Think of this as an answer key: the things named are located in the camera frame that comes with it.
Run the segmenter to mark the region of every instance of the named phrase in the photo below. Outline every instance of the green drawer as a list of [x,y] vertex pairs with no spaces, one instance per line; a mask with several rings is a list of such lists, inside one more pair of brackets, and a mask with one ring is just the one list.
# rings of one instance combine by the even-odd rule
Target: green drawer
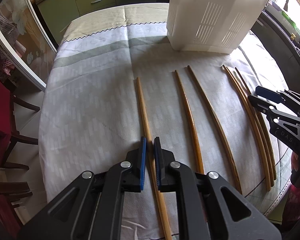
[[59,44],[65,27],[79,17],[75,0],[44,0],[38,4],[42,17]]
[[77,3],[79,13],[82,15],[101,6],[115,3],[115,0],[77,0],[75,2]]
[[84,13],[84,14],[81,14],[80,16],[85,15],[85,14],[88,14],[88,13],[91,13],[91,12],[95,12],[95,11],[107,9],[107,8],[110,8],[110,7],[114,7],[114,6],[115,6],[115,3],[110,3],[110,4],[107,4],[107,5],[105,5],[105,6],[98,7],[97,9],[88,11],[88,12],[86,12],[86,13]]

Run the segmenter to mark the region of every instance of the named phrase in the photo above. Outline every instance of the gray stripe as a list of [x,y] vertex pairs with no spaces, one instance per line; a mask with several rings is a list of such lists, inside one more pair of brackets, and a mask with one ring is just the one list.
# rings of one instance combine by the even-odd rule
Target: gray stripe
[[154,44],[164,44],[164,43],[169,43],[167,36],[152,36],[152,37],[133,38],[128,41],[116,41],[111,44],[89,49],[87,51],[69,57],[58,58],[55,60],[53,64],[53,68],[69,66],[71,64],[79,62],[80,60],[85,60],[91,57],[99,56],[104,53],[111,52],[117,49],[128,49],[134,46],[154,45]]

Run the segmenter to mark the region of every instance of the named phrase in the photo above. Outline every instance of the hand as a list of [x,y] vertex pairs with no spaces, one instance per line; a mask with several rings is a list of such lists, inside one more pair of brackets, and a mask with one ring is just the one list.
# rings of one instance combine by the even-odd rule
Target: hand
[[291,169],[298,170],[298,155],[295,152],[292,152],[291,155]]

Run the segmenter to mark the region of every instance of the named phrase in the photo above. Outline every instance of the person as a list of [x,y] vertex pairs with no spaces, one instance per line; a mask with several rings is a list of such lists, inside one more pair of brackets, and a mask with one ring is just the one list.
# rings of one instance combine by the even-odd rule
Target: person
[[[293,152],[291,155],[291,169],[298,170],[298,155]],[[291,185],[288,192],[287,202],[282,213],[281,232],[292,229],[300,218],[300,188]]]

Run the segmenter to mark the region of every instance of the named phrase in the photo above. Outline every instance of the white tablecloth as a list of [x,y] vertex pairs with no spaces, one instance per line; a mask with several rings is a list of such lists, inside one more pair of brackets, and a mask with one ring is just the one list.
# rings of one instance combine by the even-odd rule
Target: white tablecloth
[[[144,20],[135,17],[140,11]],[[252,91],[257,85],[287,88],[282,73],[251,32],[230,55],[174,51],[166,37],[167,11],[168,4],[121,6],[90,13],[69,26],[50,73],[39,125],[47,199],[52,200],[81,172],[107,171],[138,147],[143,127],[136,77],[142,81],[152,136],[159,136],[162,148],[172,151],[176,160],[195,169],[175,69],[194,116],[205,171],[217,171],[233,184],[220,138],[186,69],[191,65],[225,131],[243,195],[266,215],[290,185],[291,150],[271,136],[277,180],[266,192],[249,119],[220,67],[225,64],[232,71],[237,67]],[[96,24],[89,28],[102,15],[113,15],[107,18],[110,28],[105,24],[103,29]],[[178,234],[175,195],[164,196],[171,232]],[[163,237],[158,217],[147,169],[144,191],[125,195],[121,239]]]

